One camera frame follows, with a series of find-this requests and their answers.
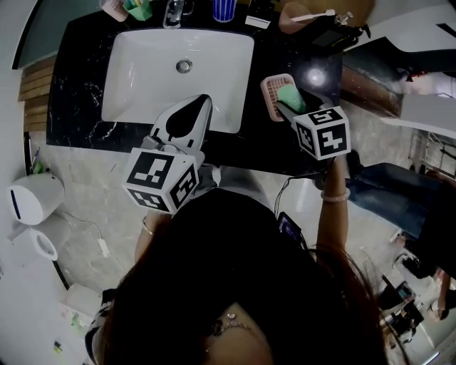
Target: faucet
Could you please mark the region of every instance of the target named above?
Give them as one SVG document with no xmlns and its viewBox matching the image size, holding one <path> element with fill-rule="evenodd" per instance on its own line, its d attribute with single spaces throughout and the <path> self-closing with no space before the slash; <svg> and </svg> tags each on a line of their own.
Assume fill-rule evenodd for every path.
<svg viewBox="0 0 456 365">
<path fill-rule="evenodd" d="M 184 10 L 184 5 L 190 5 L 190 9 Z M 180 19 L 183 15 L 190 15 L 193 12 L 195 3 L 193 0 L 168 0 L 165 17 L 163 19 L 163 28 L 177 29 L 180 27 Z"/>
</svg>

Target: white rectangular sink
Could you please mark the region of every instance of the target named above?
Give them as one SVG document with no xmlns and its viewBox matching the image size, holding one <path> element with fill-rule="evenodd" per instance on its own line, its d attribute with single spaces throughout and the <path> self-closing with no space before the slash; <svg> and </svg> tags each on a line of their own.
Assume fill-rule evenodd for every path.
<svg viewBox="0 0 456 365">
<path fill-rule="evenodd" d="M 115 38 L 101 117 L 153 124 L 173 104 L 198 94 L 212 98 L 210 130 L 241 127 L 254 40 L 198 29 L 126 31 Z M 189 68 L 186 73 L 180 71 Z"/>
</svg>

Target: blue cup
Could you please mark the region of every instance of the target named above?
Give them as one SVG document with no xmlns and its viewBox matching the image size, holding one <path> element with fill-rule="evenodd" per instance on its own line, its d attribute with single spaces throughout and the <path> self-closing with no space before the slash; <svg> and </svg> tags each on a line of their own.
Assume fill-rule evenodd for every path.
<svg viewBox="0 0 456 365">
<path fill-rule="evenodd" d="M 235 8 L 236 0 L 212 0 L 212 15 L 220 23 L 233 20 Z"/>
</svg>

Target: pink soap dish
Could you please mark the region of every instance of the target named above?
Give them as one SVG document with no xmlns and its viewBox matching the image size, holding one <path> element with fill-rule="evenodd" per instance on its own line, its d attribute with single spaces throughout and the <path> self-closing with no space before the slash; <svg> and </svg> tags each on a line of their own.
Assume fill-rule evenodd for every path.
<svg viewBox="0 0 456 365">
<path fill-rule="evenodd" d="M 277 110 L 276 103 L 278 101 L 277 91 L 285 85 L 293 85 L 293 76 L 288 73 L 281 73 L 280 75 L 266 77 L 261 82 L 261 91 L 263 92 L 264 101 L 268 108 L 269 116 L 274 122 L 283 122 L 284 119 L 280 116 Z"/>
</svg>

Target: green toothbrush holder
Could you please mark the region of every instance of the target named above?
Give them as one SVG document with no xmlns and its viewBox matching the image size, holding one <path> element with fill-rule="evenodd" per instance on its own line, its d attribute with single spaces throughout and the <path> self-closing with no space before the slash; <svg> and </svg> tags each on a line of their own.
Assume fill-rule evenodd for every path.
<svg viewBox="0 0 456 365">
<path fill-rule="evenodd" d="M 141 6 L 134 7 L 129 0 L 127 0 L 123 7 L 128 13 L 133 15 L 136 20 L 146 21 L 152 16 L 152 8 L 150 7 L 149 0 L 143 0 Z"/>
</svg>

